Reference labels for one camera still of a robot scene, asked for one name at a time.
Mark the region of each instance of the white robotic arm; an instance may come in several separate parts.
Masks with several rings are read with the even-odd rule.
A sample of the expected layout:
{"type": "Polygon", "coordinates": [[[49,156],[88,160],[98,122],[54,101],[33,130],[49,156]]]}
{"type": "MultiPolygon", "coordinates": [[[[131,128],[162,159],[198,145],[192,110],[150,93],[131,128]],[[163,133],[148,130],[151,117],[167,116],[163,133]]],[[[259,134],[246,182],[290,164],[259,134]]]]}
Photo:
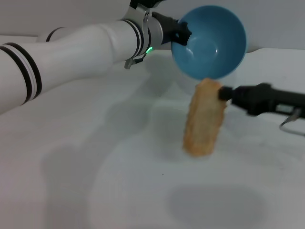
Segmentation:
{"type": "Polygon", "coordinates": [[[150,47],[169,41],[186,44],[191,35],[186,25],[150,14],[149,8],[160,0],[143,2],[132,0],[120,21],[60,28],[39,37],[39,43],[0,46],[0,113],[68,81],[100,76],[114,63],[126,61],[129,69],[150,47]]]}

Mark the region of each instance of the metal hook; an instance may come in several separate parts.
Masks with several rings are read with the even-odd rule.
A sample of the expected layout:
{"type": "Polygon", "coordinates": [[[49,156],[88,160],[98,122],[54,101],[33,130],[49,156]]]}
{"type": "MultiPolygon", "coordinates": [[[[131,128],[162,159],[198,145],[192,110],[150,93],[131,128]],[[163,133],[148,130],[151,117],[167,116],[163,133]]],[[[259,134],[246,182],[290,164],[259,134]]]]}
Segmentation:
{"type": "Polygon", "coordinates": [[[299,132],[299,131],[295,131],[295,130],[290,130],[284,127],[285,124],[289,123],[289,122],[294,122],[295,120],[297,120],[300,117],[302,110],[300,108],[296,108],[292,115],[289,116],[283,123],[280,124],[280,130],[286,132],[286,133],[290,133],[293,135],[300,135],[305,137],[305,133],[299,132]]]}

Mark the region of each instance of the white wall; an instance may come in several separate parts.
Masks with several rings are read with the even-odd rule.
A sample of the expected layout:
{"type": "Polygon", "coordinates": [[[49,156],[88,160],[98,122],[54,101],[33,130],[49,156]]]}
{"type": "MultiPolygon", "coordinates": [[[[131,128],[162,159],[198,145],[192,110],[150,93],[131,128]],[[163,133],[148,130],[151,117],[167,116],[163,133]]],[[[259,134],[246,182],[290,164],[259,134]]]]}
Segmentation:
{"type": "MultiPolygon", "coordinates": [[[[250,49],[305,48],[305,1],[167,0],[158,11],[177,18],[192,8],[222,5],[243,21],[250,49]]],[[[128,0],[2,0],[0,34],[36,35],[59,26],[80,26],[121,18],[128,0]]]]}

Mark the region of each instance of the green indicator light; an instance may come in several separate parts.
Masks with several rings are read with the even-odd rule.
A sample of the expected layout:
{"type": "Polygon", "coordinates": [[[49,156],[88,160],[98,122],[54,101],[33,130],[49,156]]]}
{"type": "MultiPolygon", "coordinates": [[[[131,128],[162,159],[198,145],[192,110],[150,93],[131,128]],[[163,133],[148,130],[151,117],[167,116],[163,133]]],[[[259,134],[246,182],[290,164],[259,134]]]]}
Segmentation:
{"type": "Polygon", "coordinates": [[[147,51],[146,51],[146,54],[148,54],[149,52],[151,52],[153,50],[152,47],[150,47],[147,51]]]}

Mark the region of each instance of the blue bowl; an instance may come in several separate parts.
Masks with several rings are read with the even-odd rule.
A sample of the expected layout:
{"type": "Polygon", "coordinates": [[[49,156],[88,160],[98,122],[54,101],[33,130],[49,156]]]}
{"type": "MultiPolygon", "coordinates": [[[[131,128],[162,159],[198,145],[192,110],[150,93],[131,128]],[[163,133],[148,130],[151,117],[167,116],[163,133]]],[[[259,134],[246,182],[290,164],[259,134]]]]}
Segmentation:
{"type": "Polygon", "coordinates": [[[186,46],[172,42],[179,68],[190,77],[219,79],[234,71],[244,58],[247,38],[238,17],[219,6],[202,6],[180,22],[192,32],[186,46]]]}

